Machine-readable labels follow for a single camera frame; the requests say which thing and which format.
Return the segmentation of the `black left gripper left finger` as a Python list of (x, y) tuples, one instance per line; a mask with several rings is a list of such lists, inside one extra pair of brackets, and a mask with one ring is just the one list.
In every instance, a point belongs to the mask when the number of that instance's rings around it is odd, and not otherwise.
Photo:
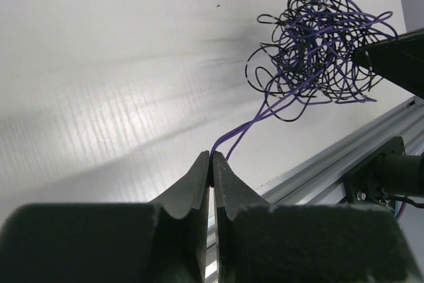
[(148, 203), (34, 203), (1, 229), (2, 282), (203, 282), (209, 153)]

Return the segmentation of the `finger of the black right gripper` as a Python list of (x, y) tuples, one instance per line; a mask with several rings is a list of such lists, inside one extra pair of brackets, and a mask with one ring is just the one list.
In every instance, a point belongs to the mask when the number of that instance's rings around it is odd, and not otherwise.
[(352, 61), (423, 98), (423, 29), (357, 48)]

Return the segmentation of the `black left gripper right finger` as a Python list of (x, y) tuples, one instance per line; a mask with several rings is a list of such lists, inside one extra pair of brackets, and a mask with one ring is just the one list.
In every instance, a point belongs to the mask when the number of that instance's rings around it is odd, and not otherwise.
[(398, 222), (371, 204), (268, 203), (211, 158), (220, 282), (416, 282)]

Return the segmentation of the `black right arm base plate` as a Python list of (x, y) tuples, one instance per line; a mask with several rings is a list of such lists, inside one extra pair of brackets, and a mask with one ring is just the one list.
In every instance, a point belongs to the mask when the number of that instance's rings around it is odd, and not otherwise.
[(412, 200), (423, 197), (423, 157), (407, 155), (402, 137), (377, 148), (343, 177), (347, 203), (371, 203), (399, 217), (406, 205), (423, 209)]

